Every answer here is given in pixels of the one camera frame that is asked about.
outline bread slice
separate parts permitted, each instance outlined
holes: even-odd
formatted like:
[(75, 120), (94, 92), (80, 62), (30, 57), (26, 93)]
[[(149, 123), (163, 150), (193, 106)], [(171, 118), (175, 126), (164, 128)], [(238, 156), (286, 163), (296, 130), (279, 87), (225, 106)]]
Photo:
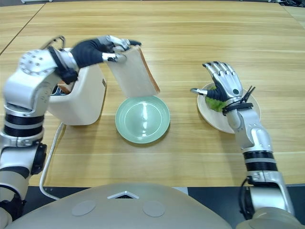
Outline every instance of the bread slice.
[(108, 62), (112, 74), (126, 97), (152, 96), (160, 92), (140, 46), (134, 46), (123, 53), (125, 62)]

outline white plate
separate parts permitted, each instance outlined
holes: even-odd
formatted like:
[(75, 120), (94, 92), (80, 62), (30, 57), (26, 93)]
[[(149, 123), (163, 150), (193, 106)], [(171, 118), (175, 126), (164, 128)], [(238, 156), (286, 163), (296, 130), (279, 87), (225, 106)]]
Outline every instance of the white plate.
[[(203, 89), (210, 88), (213, 85), (214, 83), (209, 83), (204, 86)], [(243, 91), (243, 95), (246, 94), (247, 91), (245, 89), (243, 89)], [(261, 119), (261, 108), (259, 107), (257, 100), (252, 95), (250, 95), (248, 102), (253, 104), (253, 109), (257, 112), (259, 119)], [(205, 103), (205, 98), (203, 95), (198, 95), (197, 105), (199, 112), (208, 124), (216, 128), (217, 130), (229, 134), (234, 134), (233, 129), (228, 124), (226, 116), (224, 116), (222, 112), (216, 112), (210, 109)]]

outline robotic hand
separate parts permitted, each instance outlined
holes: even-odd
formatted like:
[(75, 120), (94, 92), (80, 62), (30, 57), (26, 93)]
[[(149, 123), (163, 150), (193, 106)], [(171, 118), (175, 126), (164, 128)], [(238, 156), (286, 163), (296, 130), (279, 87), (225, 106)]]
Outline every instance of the robotic hand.
[[(56, 50), (51, 43), (61, 39)], [(41, 50), (25, 53), (5, 83), (5, 122), (0, 132), (0, 228), (22, 215), (29, 179), (42, 171), (47, 146), (43, 120), (54, 86), (77, 80), (78, 69), (104, 61), (123, 62), (123, 52), (140, 42), (102, 36), (64, 49), (65, 39), (53, 39)]]
[(191, 92), (224, 101), (227, 106), (223, 114), (244, 155), (247, 168), (247, 181), (251, 187), (240, 193), (240, 207), (246, 219), (265, 207), (280, 208), (294, 214), (293, 205), (285, 186), (282, 174), (278, 172), (273, 157), (271, 138), (260, 123), (257, 113), (247, 99), (254, 88), (243, 96), (243, 88), (235, 70), (222, 62), (203, 64), (212, 76), (215, 90), (192, 88)]

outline power cord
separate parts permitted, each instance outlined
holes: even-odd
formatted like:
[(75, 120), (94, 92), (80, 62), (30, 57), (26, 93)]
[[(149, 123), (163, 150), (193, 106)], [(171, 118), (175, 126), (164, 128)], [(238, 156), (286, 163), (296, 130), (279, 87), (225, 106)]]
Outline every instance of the power cord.
[(53, 139), (53, 143), (52, 143), (52, 146), (51, 146), (48, 158), (47, 158), (47, 161), (46, 161), (46, 163), (44, 165), (44, 168), (43, 168), (43, 171), (42, 171), (42, 175), (41, 175), (41, 178), (40, 178), (40, 181), (39, 181), (39, 189), (40, 189), (40, 191), (44, 195), (46, 195), (47, 197), (50, 197), (50, 198), (52, 198), (54, 200), (58, 200), (60, 198), (56, 197), (56, 196), (53, 196), (50, 193), (48, 193), (46, 190), (44, 190), (43, 185), (44, 185), (45, 179), (46, 179), (47, 174), (48, 174), (48, 169), (49, 169), (49, 165), (50, 165), (50, 162), (51, 162), (51, 159), (52, 159), (52, 155), (53, 155), (54, 149), (56, 147), (56, 144), (58, 142), (58, 139), (59, 139), (59, 137), (61, 135), (61, 132), (62, 132), (62, 129), (64, 128), (64, 126), (65, 126), (65, 124), (61, 123), (58, 126), (58, 128), (57, 128), (57, 131), (55, 133), (55, 136), (54, 136), (54, 139)]

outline wood grain surface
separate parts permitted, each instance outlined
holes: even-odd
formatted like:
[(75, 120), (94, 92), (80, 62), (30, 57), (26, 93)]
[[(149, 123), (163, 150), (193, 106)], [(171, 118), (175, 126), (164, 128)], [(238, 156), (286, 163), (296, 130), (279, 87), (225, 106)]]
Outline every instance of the wood grain surface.
[(305, 8), (285, 6), (285, 10), (291, 14), (305, 29)]
[[(147, 64), (171, 111), (162, 139), (125, 141), (115, 128), (124, 95), (106, 64), (101, 118), (68, 126), (46, 184), (90, 187), (115, 182), (169, 186), (238, 186), (246, 169), (234, 135), (200, 116), (192, 87), (211, 82), (203, 62), (230, 63), (244, 88), (256, 86), (262, 123), (273, 139), (287, 183), (305, 183), (305, 30), (278, 4), (224, 1), (101, 1), (47, 3), (0, 56), (1, 83), (22, 52), (63, 34), (67, 47), (104, 34), (142, 42)], [(3, 123), (3, 108), (0, 110)], [(46, 115), (43, 142), (51, 146), (59, 120)], [(31, 185), (39, 176), (31, 178)]]
[(43, 4), (0, 7), (0, 53)]

